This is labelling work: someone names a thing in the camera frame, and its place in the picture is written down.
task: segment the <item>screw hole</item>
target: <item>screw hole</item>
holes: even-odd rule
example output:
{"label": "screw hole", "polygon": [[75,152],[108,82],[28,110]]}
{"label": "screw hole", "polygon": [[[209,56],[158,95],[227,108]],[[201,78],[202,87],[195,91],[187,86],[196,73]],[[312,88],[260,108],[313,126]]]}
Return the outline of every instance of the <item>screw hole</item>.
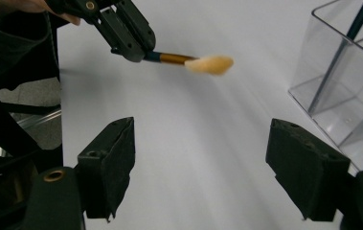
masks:
{"label": "screw hole", "polygon": [[98,156],[98,153],[96,151],[90,151],[88,153],[86,153],[89,156]]}
{"label": "screw hole", "polygon": [[60,180],[64,176],[64,171],[52,171],[44,176],[44,181],[46,182],[55,182]]}
{"label": "screw hole", "polygon": [[94,10],[95,9],[95,5],[93,2],[89,1],[89,2],[86,2],[85,4],[86,8],[90,11]]}
{"label": "screw hole", "polygon": [[306,147],[308,149],[312,149],[313,148],[312,142],[310,142],[309,140],[304,141],[304,144],[306,145]]}

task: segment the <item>transparent plastic box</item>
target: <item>transparent plastic box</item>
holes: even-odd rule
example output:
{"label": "transparent plastic box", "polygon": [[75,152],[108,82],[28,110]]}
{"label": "transparent plastic box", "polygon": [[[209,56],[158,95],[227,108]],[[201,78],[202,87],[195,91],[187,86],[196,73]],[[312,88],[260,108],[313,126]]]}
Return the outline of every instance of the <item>transparent plastic box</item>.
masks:
{"label": "transparent plastic box", "polygon": [[312,11],[289,94],[363,170],[363,26],[346,34],[363,5],[337,0]]}

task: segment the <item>black mechanical part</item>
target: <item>black mechanical part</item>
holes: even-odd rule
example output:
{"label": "black mechanical part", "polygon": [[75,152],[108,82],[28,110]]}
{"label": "black mechanical part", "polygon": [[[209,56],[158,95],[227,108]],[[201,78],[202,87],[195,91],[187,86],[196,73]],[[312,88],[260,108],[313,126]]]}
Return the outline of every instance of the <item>black mechanical part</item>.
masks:
{"label": "black mechanical part", "polygon": [[112,53],[140,62],[155,47],[154,31],[130,0],[46,0],[57,13],[70,13],[93,24]]}
{"label": "black mechanical part", "polygon": [[53,168],[35,179],[22,229],[85,229],[74,169]]}
{"label": "black mechanical part", "polygon": [[266,162],[305,219],[333,221],[341,230],[363,230],[363,171],[348,173],[351,160],[302,127],[273,119]]}
{"label": "black mechanical part", "polygon": [[135,164],[134,120],[109,124],[78,156],[76,171],[83,209],[90,219],[108,219],[121,204]]}
{"label": "black mechanical part", "polygon": [[351,160],[295,124],[273,119],[266,162],[304,219],[332,221]]}

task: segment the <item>white surface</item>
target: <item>white surface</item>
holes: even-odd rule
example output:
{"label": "white surface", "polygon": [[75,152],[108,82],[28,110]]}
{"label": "white surface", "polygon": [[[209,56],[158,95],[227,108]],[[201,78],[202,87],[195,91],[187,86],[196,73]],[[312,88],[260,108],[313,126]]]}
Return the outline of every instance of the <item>white surface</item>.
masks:
{"label": "white surface", "polygon": [[322,0],[135,0],[156,51],[223,54],[222,78],[110,54],[97,30],[59,30],[64,162],[115,120],[135,118],[136,165],[117,217],[87,229],[338,229],[302,221],[265,163],[272,118],[323,138],[287,90]]}

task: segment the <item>brush handle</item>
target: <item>brush handle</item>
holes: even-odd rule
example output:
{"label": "brush handle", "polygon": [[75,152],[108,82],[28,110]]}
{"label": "brush handle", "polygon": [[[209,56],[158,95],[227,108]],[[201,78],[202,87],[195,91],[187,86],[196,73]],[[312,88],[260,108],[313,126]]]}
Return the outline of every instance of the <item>brush handle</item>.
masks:
{"label": "brush handle", "polygon": [[161,63],[169,63],[169,64],[178,64],[184,65],[186,60],[196,59],[196,57],[190,56],[181,56],[181,55],[174,55],[174,54],[166,54],[166,53],[159,53],[159,52],[147,52],[144,60],[153,61],[153,62],[161,62]]}
{"label": "brush handle", "polygon": [[361,6],[361,9],[357,14],[356,18],[353,20],[352,25],[349,28],[346,36],[351,40],[354,40],[362,26],[363,26],[363,5]]}

